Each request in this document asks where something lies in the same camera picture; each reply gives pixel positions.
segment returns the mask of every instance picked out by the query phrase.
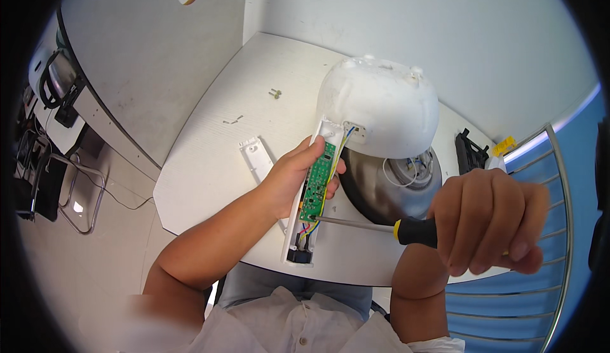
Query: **power cord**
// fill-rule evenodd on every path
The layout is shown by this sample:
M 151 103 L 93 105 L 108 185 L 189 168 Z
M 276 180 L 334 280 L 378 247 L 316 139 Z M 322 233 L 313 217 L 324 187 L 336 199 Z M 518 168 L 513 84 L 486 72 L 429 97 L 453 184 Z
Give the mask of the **power cord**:
M 87 178 L 89 179 L 89 181 L 91 181 L 91 183 L 93 183 L 95 186 L 97 186 L 98 188 L 104 190 L 106 193 L 108 193 L 112 199 L 114 199 L 115 201 L 117 201 L 118 204 L 123 205 L 125 208 L 129 209 L 129 210 L 138 210 L 140 207 L 144 206 L 149 200 L 153 199 L 153 197 L 147 198 L 144 202 L 142 202 L 140 205 L 138 205 L 135 208 L 129 207 L 126 204 L 122 203 L 121 201 L 119 201 L 114 195 L 112 195 L 112 193 L 110 191 L 108 191 L 106 188 L 103 188 L 101 186 L 99 186 L 97 183 L 95 183 L 93 181 L 93 179 L 83 170 L 81 170 L 78 166 L 76 166 L 76 164 L 74 164 L 74 162 L 72 162 L 72 160 L 67 159 L 68 161 L 70 161 L 70 163 L 72 164 L 72 166 L 74 166 L 76 168 L 76 170 L 78 170 L 79 172 L 81 172 L 82 174 L 84 174 L 85 176 L 87 176 Z

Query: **green circuit board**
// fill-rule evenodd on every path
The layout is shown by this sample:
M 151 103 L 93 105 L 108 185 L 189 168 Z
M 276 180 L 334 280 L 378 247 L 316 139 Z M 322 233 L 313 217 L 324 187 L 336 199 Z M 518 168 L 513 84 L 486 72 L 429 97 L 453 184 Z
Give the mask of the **green circuit board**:
M 326 143 L 324 153 L 314 165 L 309 168 L 309 175 L 306 178 L 305 190 L 301 194 L 299 220 L 306 223 L 313 223 L 312 216 L 320 215 L 324 203 L 324 191 L 328 177 L 331 175 L 332 162 L 335 155 L 336 146 Z

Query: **tiled floor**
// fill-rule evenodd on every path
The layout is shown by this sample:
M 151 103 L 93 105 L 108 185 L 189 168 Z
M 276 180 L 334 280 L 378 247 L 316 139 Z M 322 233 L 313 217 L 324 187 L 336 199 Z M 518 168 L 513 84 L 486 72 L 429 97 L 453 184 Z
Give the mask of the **tiled floor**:
M 80 162 L 108 174 L 107 189 L 128 207 L 153 196 L 155 182 L 108 145 L 98 159 L 81 151 Z M 73 168 L 68 167 L 62 202 L 73 174 Z M 99 189 L 79 173 L 66 212 L 81 230 L 88 227 L 98 193 Z M 74 207 L 79 208 L 75 202 L 82 206 L 81 213 L 74 211 Z M 104 308 L 119 297 L 141 293 L 149 268 L 175 237 L 162 228 L 152 199 L 138 210 L 129 210 L 107 193 L 91 235 L 78 235 L 61 215 L 56 222 L 37 215 L 35 222 L 21 221 L 20 227 L 43 296 L 81 351 L 98 350 L 93 350 L 81 335 L 80 316 Z M 386 310 L 389 293 L 388 288 L 375 288 L 373 292 L 374 300 Z

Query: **person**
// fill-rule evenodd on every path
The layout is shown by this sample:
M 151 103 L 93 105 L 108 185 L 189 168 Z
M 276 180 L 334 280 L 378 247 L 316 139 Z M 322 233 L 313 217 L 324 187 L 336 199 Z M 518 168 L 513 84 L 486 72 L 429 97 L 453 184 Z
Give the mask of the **person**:
M 372 290 L 311 281 L 240 263 L 281 218 L 290 214 L 324 140 L 310 138 L 281 157 L 255 189 L 178 236 L 150 268 L 144 295 L 157 315 L 190 326 L 189 352 L 461 352 L 445 311 L 449 275 L 492 265 L 531 274 L 542 264 L 536 245 L 549 194 L 499 169 L 450 177 L 432 200 L 438 247 L 409 244 L 392 278 L 390 321 L 369 318 Z M 344 173 L 339 161 L 337 172 Z M 327 198 L 339 187 L 335 176 Z M 204 317 L 203 291 L 226 275 L 220 301 Z

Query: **screwdriver handle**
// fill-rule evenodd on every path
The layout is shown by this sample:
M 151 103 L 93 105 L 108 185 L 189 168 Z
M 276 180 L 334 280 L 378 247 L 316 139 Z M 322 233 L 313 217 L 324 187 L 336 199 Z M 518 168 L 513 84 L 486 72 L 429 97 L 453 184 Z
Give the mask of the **screwdriver handle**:
M 394 238 L 400 244 L 421 243 L 436 249 L 436 222 L 434 218 L 424 221 L 415 218 L 397 220 L 394 223 Z

